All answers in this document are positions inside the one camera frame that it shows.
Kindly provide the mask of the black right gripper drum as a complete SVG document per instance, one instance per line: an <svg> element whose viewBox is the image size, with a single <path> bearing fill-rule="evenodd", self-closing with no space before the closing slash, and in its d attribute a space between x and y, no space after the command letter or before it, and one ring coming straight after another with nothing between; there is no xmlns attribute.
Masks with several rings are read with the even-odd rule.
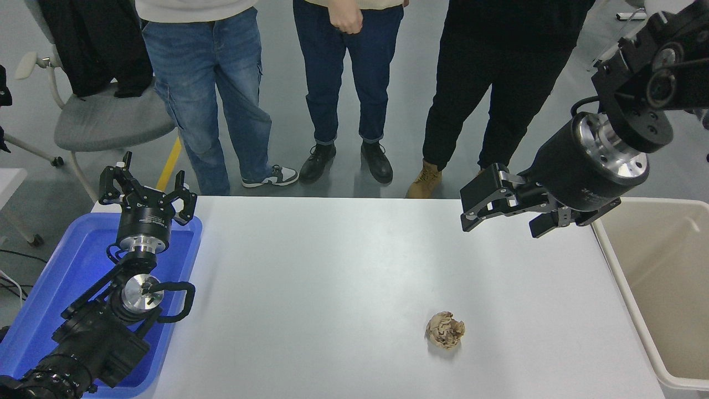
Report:
<svg viewBox="0 0 709 399"><path fill-rule="evenodd" d="M649 161L623 142L605 114L577 114L540 147L526 172L557 202L590 212L645 182Z"/></svg>

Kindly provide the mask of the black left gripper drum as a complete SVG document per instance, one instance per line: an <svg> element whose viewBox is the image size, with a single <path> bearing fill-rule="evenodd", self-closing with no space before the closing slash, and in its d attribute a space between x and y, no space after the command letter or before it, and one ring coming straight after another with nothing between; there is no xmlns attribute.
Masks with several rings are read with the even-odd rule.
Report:
<svg viewBox="0 0 709 399"><path fill-rule="evenodd" d="M117 239L138 236L169 239L175 211L170 203L164 202L164 197L165 193L156 190L124 195Z"/></svg>

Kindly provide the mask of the person's hand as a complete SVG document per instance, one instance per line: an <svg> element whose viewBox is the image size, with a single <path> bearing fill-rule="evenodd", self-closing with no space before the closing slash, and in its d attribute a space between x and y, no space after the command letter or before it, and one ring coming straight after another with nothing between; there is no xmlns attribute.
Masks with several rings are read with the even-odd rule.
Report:
<svg viewBox="0 0 709 399"><path fill-rule="evenodd" d="M336 0L327 3L330 24L345 34L358 34L364 23L364 16L357 1Z"/></svg>

